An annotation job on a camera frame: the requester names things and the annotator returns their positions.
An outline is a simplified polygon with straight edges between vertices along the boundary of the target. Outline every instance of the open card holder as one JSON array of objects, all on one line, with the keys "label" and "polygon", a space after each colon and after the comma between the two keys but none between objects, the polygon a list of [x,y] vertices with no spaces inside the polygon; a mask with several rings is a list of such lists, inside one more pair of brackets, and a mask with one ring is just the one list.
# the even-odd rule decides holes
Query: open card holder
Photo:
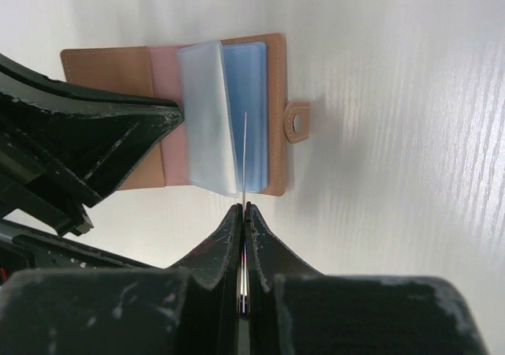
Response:
[{"label": "open card holder", "polygon": [[[207,73],[193,64],[204,58],[208,58],[205,63]],[[185,122],[151,151],[122,189],[194,184],[236,196],[241,191],[243,114],[247,110],[246,190],[273,196],[281,196],[286,191],[286,139],[297,143],[308,137],[309,104],[295,102],[286,105],[286,40],[282,34],[255,35],[223,40],[221,44],[212,41],[194,46],[64,50],[62,63],[70,83],[172,99],[180,103],[185,112]],[[191,69],[197,73],[201,71],[201,74],[196,75]],[[193,109],[196,107],[193,104],[205,104],[202,99],[207,103],[211,101],[211,94],[215,98],[213,104],[221,105]],[[210,106],[213,107],[211,116],[208,112],[203,113]],[[214,151],[210,147],[202,148],[205,140],[211,141],[217,132],[219,143],[214,144],[216,140],[211,142]],[[202,140],[204,133],[210,133],[210,137]],[[215,158],[221,159],[222,163],[216,163]],[[218,165],[219,172],[216,173],[217,169],[212,167]],[[216,184],[216,175],[220,175],[220,184]]]}]

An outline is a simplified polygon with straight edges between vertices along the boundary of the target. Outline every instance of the white surface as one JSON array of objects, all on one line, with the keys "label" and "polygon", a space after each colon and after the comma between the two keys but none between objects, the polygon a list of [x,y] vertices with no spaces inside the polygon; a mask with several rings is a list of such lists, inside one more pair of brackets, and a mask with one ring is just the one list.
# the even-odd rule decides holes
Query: white surface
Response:
[{"label": "white surface", "polygon": [[[291,190],[252,198],[271,228],[327,273],[449,279],[505,353],[505,0],[0,0],[0,31],[3,54],[56,78],[66,47],[285,32],[312,132]],[[116,193],[80,241],[168,265],[233,202]]]}]

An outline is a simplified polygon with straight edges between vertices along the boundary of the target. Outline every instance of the white table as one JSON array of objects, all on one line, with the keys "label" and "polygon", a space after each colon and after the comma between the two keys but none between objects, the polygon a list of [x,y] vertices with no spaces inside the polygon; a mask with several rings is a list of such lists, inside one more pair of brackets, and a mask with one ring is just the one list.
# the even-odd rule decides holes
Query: white table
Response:
[{"label": "white table", "polygon": [[[505,0],[0,0],[0,52],[53,78],[63,48],[275,31],[312,132],[289,148],[290,191],[250,200],[323,272],[447,278],[505,353]],[[167,266],[233,202],[118,192],[78,241]]]}]

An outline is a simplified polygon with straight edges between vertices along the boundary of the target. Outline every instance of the leather strap tab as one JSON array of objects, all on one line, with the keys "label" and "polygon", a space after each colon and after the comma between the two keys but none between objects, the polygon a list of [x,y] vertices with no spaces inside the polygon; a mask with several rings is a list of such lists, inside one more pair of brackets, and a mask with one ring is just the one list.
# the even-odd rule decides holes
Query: leather strap tab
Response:
[{"label": "leather strap tab", "polygon": [[309,138],[310,104],[293,101],[284,110],[284,133],[287,140],[297,144]]}]

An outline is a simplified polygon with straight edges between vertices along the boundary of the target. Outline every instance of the brown leather wallet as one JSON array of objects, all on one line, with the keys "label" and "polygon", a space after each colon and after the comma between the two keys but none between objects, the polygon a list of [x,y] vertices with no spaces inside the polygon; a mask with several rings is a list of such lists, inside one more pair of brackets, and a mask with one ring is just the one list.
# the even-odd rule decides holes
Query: brown leather wallet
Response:
[{"label": "brown leather wallet", "polygon": [[[286,39],[272,33],[223,44],[264,42],[267,45],[269,186],[261,193],[286,192],[286,139],[297,143],[309,136],[309,104],[286,106]],[[114,92],[153,95],[181,102],[176,51],[181,46],[76,49],[62,52],[67,81]],[[187,185],[184,123],[156,146],[121,189]]]}]

